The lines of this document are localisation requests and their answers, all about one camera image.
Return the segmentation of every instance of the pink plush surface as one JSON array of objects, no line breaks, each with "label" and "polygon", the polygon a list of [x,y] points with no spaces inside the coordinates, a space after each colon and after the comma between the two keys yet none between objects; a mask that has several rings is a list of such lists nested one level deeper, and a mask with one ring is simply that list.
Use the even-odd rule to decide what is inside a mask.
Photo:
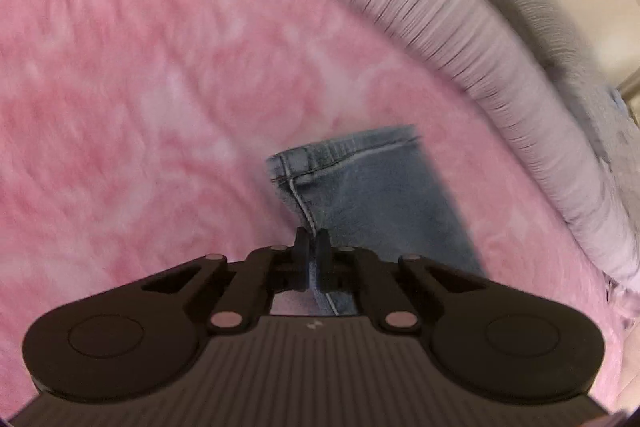
[{"label": "pink plush surface", "polygon": [[476,106],[334,0],[0,0],[0,414],[55,306],[211,251],[290,243],[263,161],[414,123],[491,277],[567,303],[622,357],[602,275]]}]

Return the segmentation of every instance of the gray cushion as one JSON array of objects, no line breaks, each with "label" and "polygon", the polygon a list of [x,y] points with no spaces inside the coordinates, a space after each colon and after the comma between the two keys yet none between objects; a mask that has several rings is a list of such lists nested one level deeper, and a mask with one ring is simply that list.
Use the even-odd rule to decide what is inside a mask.
[{"label": "gray cushion", "polygon": [[489,0],[545,69],[640,230],[640,129],[620,111],[575,24],[553,0]]}]

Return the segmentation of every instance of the screw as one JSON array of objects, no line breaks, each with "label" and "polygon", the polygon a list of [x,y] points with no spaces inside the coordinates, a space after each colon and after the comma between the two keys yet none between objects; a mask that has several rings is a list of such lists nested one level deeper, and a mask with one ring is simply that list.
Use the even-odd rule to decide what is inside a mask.
[{"label": "screw", "polygon": [[418,317],[412,312],[391,312],[385,317],[385,322],[394,328],[412,328],[418,323]]},{"label": "screw", "polygon": [[235,328],[242,324],[242,315],[236,312],[218,312],[211,317],[211,324],[217,328]]}]

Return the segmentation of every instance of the denim fabric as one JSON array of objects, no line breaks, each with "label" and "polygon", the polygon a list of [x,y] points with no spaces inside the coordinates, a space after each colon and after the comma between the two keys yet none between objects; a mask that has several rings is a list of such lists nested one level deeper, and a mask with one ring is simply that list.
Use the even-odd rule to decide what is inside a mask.
[{"label": "denim fabric", "polygon": [[[291,149],[268,159],[280,197],[314,235],[364,247],[384,261],[418,253],[484,275],[413,127],[388,127]],[[314,287],[315,263],[310,279]],[[323,312],[354,312],[345,294],[314,290]]]}]

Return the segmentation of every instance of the jeans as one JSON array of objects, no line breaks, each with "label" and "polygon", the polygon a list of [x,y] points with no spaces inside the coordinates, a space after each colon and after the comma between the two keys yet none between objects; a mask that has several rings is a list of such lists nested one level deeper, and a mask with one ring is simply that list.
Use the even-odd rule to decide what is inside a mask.
[{"label": "jeans", "polygon": [[[484,272],[413,127],[387,127],[312,143],[268,159],[271,180],[312,234],[329,229],[334,247],[364,247],[383,261],[414,253],[476,275]],[[323,294],[321,311],[353,314],[353,298]]]}]

